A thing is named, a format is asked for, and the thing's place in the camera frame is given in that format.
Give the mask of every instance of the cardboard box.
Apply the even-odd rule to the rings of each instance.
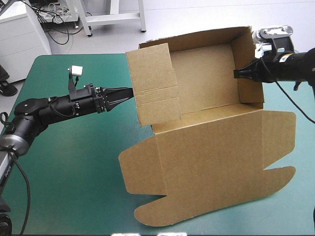
[[[163,195],[140,206],[166,226],[283,188],[294,167],[264,170],[294,149],[295,114],[264,111],[262,84],[234,79],[254,59],[250,27],[140,44],[127,53],[141,125],[155,136],[120,155],[127,191]]]

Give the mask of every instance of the desk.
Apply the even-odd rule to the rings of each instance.
[[[31,68],[17,103],[27,98],[65,95],[67,68],[84,66],[79,88],[131,86],[124,54],[41,56]],[[284,88],[315,117],[313,92],[304,84]],[[31,214],[26,234],[108,235],[114,232],[179,232],[198,235],[313,234],[315,205],[315,126],[307,122],[276,85],[266,85],[267,110],[297,113],[296,148],[271,166],[292,165],[293,180],[280,192],[254,202],[229,207],[165,228],[140,224],[133,211],[158,196],[126,192],[119,153],[153,135],[139,127],[134,99],[113,111],[51,125],[35,140],[20,162],[31,182]],[[14,168],[3,197],[12,208],[13,232],[19,233],[26,209],[25,183]]]

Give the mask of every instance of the shoe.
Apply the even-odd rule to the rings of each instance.
[[[14,96],[18,90],[13,85],[9,84],[6,80],[0,81],[0,94],[3,96]]]

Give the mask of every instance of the wire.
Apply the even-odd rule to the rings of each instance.
[[[36,7],[36,6],[33,6],[33,5],[30,5],[30,4],[26,3],[24,0],[19,0],[19,1],[23,2],[23,3],[26,4],[29,8],[32,9],[32,11],[33,11],[33,12],[36,14],[36,16],[37,16],[38,21],[39,21],[40,23],[44,23],[44,24],[43,24],[43,26],[44,26],[44,28],[45,28],[44,32],[47,33],[48,36],[49,36],[55,43],[57,43],[57,44],[59,44],[59,45],[65,45],[65,44],[67,44],[67,43],[69,42],[69,40],[70,40],[70,35],[75,35],[75,34],[81,32],[82,29],[83,29],[83,27],[81,27],[77,32],[69,32],[68,26],[67,26],[66,23],[65,23],[65,20],[66,20],[66,19],[64,18],[64,13],[66,13],[66,12],[69,10],[68,8],[59,6],[60,9],[62,9],[62,11],[58,13],[58,12],[57,12],[58,6],[56,6],[56,5],[53,4],[53,3],[52,3],[52,4],[53,4],[53,6],[54,6],[55,12],[54,12],[54,11],[50,11],[50,6],[51,6],[51,4],[48,5],[48,10],[43,10],[42,7],[43,7],[44,5],[42,5],[42,6],[40,6],[40,7]],[[53,17],[53,18],[52,18],[52,23],[56,22],[57,24],[63,24],[63,25],[65,26],[66,32],[60,31],[60,30],[55,29],[55,28],[53,28],[53,27],[50,27],[50,28],[46,27],[45,23],[48,23],[48,21],[45,20],[44,17],[40,15],[40,13],[45,13],[45,14],[47,14],[47,15],[52,16],[52,17]],[[63,33],[63,34],[67,34],[67,40],[66,40],[66,42],[64,42],[64,43],[58,42],[58,41],[57,41],[56,39],[54,39],[53,36],[50,34],[50,30],[54,30],[54,31],[57,31],[57,32],[60,32],[60,33]]]
[[[49,104],[49,107],[53,110],[53,112],[58,115],[59,117],[64,117],[64,118],[67,118],[67,117],[73,117],[75,115],[75,108],[74,106],[72,106],[72,114],[71,115],[65,115],[65,114],[62,114],[61,112],[57,111],[56,108],[53,106],[53,103],[58,101],[58,97],[55,97],[54,100],[52,100]]]
[[[24,218],[24,222],[23,222],[23,226],[20,232],[20,236],[22,236],[24,234],[24,230],[26,227],[26,224],[28,222],[29,219],[29,215],[30,215],[30,208],[31,208],[31,187],[30,187],[30,181],[29,178],[27,177],[27,175],[25,174],[22,166],[20,165],[20,163],[17,161],[19,154],[17,153],[16,150],[14,150],[14,146],[9,146],[3,149],[0,149],[0,151],[6,151],[8,153],[8,156],[11,158],[11,160],[13,161],[13,163],[17,166],[17,168],[19,169],[19,171],[21,172],[25,183],[26,183],[26,188],[27,188],[27,209],[26,209],[26,213],[25,213],[25,218]]]
[[[55,13],[55,12],[52,12],[52,11],[42,10],[42,9],[40,9],[40,8],[38,8],[38,7],[35,7],[35,6],[31,6],[31,5],[29,5],[27,2],[25,2],[24,0],[20,0],[20,1],[23,2],[25,5],[27,5],[29,8],[31,8],[31,9],[33,10],[33,12],[37,15],[37,18],[38,18],[38,20],[39,20],[40,23],[47,23],[47,21],[39,14],[40,12],[47,13],[47,14],[53,16],[54,18],[55,18],[55,17],[59,17],[59,18],[61,19],[61,21],[63,22],[65,28],[66,28],[67,34],[69,33],[69,30],[68,30],[67,25],[65,24],[63,18],[62,18],[59,14],[57,14],[57,13]],[[53,38],[53,36],[50,34],[49,30],[47,30],[46,33],[48,33],[49,37],[50,37],[55,43],[57,43],[57,44],[59,44],[59,45],[65,45],[65,44],[67,44],[67,43],[69,42],[69,39],[70,39],[70,36],[69,36],[69,34],[68,34],[68,38],[67,38],[66,42],[65,42],[65,43],[60,43],[60,42],[56,41],[56,40]]]
[[[0,113],[1,124],[3,124],[6,129],[8,129],[10,127],[10,132],[13,133],[15,131],[15,126],[12,122],[8,122],[8,118],[9,118],[9,115],[7,112],[1,112]]]
[[[315,120],[311,119],[294,101],[293,99],[290,97],[289,94],[287,94],[287,92],[282,88],[282,86],[279,84],[278,82],[278,78],[273,74],[271,73],[271,71],[269,70],[269,68],[267,67],[265,61],[263,60],[263,58],[260,58],[263,66],[265,67],[266,71],[268,72],[268,74],[270,76],[272,76],[275,80],[275,83],[277,84],[277,86],[281,89],[281,91],[287,96],[287,98],[293,103],[293,105],[306,117],[306,119],[308,119],[310,122],[312,122],[313,124],[315,124]]]

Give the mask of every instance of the gray floor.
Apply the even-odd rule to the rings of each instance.
[[[85,0],[85,3],[87,11],[93,15],[103,14],[109,6],[107,0]],[[294,28],[292,38],[298,51],[315,47],[315,0],[144,0],[144,5],[146,33],[140,32],[138,23],[93,27],[93,37],[87,37],[81,31],[70,36],[66,45],[58,45],[49,38],[52,53],[124,53],[137,49],[141,42],[187,32],[248,25],[255,29],[283,24]],[[120,2],[121,13],[137,9],[137,0]],[[65,34],[53,32],[52,35],[59,42],[67,40]],[[0,111],[10,112],[15,99],[16,96],[0,95]]]

